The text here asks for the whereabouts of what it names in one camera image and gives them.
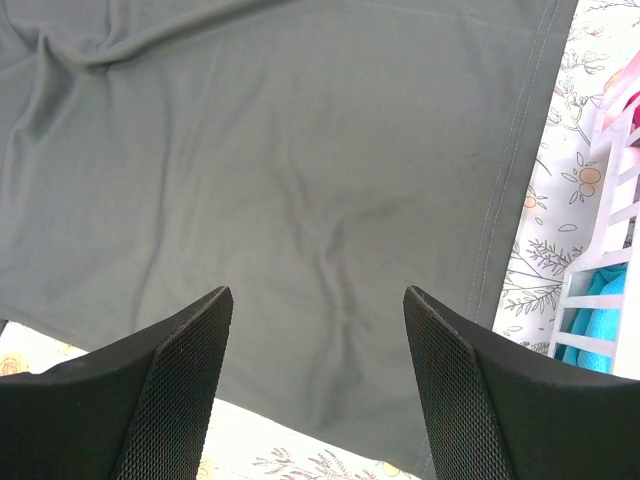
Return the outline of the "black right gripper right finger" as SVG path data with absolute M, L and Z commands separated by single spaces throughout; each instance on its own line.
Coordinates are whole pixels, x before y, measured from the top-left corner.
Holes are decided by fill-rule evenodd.
M 437 478 L 638 478 L 638 381 L 531 351 L 415 286 L 403 308 Z

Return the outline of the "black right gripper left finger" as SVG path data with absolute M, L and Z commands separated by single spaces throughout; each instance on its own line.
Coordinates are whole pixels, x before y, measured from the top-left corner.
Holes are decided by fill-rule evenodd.
M 2 478 L 196 478 L 232 312 L 219 287 L 43 373 L 2 377 Z

